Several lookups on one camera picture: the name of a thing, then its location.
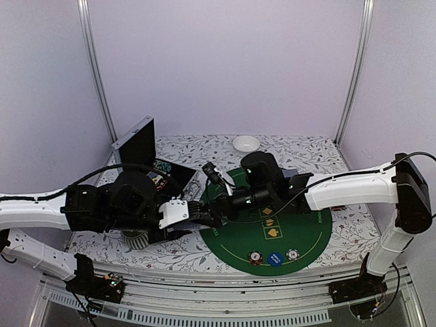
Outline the red chip stack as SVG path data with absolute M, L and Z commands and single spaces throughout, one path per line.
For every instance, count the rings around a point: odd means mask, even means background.
M 251 251 L 248 254 L 248 261 L 254 266 L 259 266 L 263 262 L 263 255 L 260 251 Z

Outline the blue small blind button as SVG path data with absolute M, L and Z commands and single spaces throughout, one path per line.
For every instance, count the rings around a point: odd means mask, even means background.
M 284 256 L 278 252 L 269 253 L 267 262 L 274 267 L 281 266 L 284 263 Z

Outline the white chip stack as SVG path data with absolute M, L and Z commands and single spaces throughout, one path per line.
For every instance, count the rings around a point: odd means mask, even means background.
M 290 262 L 294 262 L 300 258 L 300 253 L 296 249 L 289 249 L 286 253 L 286 256 Z

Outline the blue playing card deck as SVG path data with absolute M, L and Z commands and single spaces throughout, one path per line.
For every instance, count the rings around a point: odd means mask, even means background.
M 187 219 L 175 225 L 176 230 L 197 231 L 207 228 L 215 228 L 216 223 L 211 216 L 202 216 L 195 219 Z

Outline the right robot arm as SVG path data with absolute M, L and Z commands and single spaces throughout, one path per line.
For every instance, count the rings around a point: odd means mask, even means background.
M 428 185 L 403 153 L 366 170 L 287 177 L 272 154 L 257 151 L 231 172 L 232 195 L 211 163 L 203 170 L 202 203 L 212 227 L 202 237 L 217 257 L 252 275 L 285 275 L 318 259 L 332 236 L 334 208 L 388 203 L 394 206 L 392 220 L 350 280 L 355 295 L 366 297 L 433 222 Z

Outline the striped ceramic mug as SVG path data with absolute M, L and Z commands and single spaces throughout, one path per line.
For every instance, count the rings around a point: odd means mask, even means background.
M 149 246 L 149 235 L 147 231 L 123 230 L 121 232 L 123 242 L 133 250 L 142 250 Z

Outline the poker chips back row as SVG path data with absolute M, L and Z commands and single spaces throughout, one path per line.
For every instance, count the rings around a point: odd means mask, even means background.
M 172 165 L 169 162 L 161 161 L 161 160 L 155 160 L 153 162 L 154 169 L 157 169 L 159 171 L 170 173 L 172 170 Z

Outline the round green poker mat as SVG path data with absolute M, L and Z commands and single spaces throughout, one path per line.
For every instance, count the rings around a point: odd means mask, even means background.
M 303 214 L 280 213 L 272 216 L 272 208 L 240 214 L 238 224 L 225 223 L 221 228 L 200 231 L 202 240 L 212 253 L 228 266 L 256 276 L 279 276 L 306 268 L 320 258 L 332 234 L 332 213 L 329 208 Z M 300 258 L 290 262 L 289 249 L 296 249 Z M 251 251 L 260 251 L 263 262 L 254 266 L 248 261 Z M 284 256 L 284 263 L 274 267 L 267 262 L 269 253 Z

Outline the aluminium poker chip case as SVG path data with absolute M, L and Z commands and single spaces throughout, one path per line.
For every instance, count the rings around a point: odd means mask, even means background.
M 153 167 L 155 160 L 166 161 L 165 159 L 157 158 L 154 118 L 145 116 L 124 136 L 121 136 L 112 144 L 112 154 L 116 164 L 144 164 Z M 166 174 L 172 177 L 183 188 L 186 188 L 193 178 L 198 175 L 197 171 L 193 168 L 188 168 L 177 163 L 169 163 L 172 165 L 172 170 Z

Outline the red black triangle button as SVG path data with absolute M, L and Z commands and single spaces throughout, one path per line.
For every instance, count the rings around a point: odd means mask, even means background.
M 337 212 L 337 211 L 344 211 L 346 210 L 346 206 L 334 206 L 331 208 L 332 211 Z

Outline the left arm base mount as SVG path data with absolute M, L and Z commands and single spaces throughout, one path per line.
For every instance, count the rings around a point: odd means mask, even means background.
M 65 284 L 66 290 L 71 293 L 116 304 L 121 303 L 125 290 L 123 276 L 113 272 L 104 277 L 93 273 L 89 276 L 75 276 Z

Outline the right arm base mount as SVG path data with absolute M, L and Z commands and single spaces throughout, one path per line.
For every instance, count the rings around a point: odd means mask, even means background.
M 359 300 L 387 291 L 384 276 L 361 273 L 357 277 L 328 284 L 328 293 L 334 304 Z

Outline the right aluminium frame post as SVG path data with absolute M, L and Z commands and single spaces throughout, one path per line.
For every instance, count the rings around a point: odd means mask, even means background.
M 339 119 L 339 125 L 337 127 L 337 131 L 334 137 L 334 143 L 338 147 L 341 146 L 344 140 L 346 129 L 352 115 L 354 100 L 358 90 L 360 75 L 364 63 L 364 57 L 367 51 L 367 45 L 371 32 L 374 3 L 374 0 L 363 1 L 362 16 L 360 19 L 360 29 L 358 34 L 356 55 L 352 67 L 352 74 L 347 88 L 347 93 L 345 95 L 345 102 L 343 105 L 341 117 Z

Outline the aluminium frame post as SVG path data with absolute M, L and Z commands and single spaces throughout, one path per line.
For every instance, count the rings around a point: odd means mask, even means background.
M 341 146 L 344 140 L 346 129 L 352 115 L 354 100 L 358 90 L 360 75 L 364 63 L 364 57 L 367 51 L 367 45 L 371 32 L 374 3 L 374 0 L 363 1 L 362 16 L 360 19 L 360 29 L 358 34 L 356 55 L 352 67 L 352 74 L 347 88 L 347 93 L 345 95 L 345 102 L 343 105 L 341 117 L 339 119 L 339 125 L 337 127 L 337 131 L 334 137 L 334 143 L 338 147 Z
M 104 83 L 102 74 L 99 68 L 97 51 L 95 47 L 95 40 L 93 37 L 93 30 L 91 25 L 91 15 L 89 11 L 89 2 L 87 0 L 77 0 L 78 14 L 80 19 L 80 25 L 82 29 L 82 35 L 84 38 L 84 45 L 87 52 L 89 65 L 91 68 L 91 75 L 93 78 L 93 84 L 97 94 L 99 107 L 102 112 L 103 120 L 111 142 L 117 139 L 116 129 L 110 112 L 106 92 L 104 89 Z

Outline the left aluminium frame post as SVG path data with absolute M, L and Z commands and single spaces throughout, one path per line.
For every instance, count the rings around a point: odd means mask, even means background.
M 78 14 L 80 19 L 80 25 L 82 29 L 82 35 L 84 38 L 84 45 L 87 52 L 89 65 L 91 68 L 91 75 L 93 78 L 93 84 L 97 94 L 99 107 L 102 112 L 103 120 L 111 142 L 117 139 L 116 129 L 110 112 L 106 92 L 104 89 L 104 83 L 102 74 L 99 68 L 97 51 L 95 47 L 95 40 L 93 37 L 93 30 L 91 25 L 91 15 L 89 11 L 89 2 L 87 0 L 77 0 Z

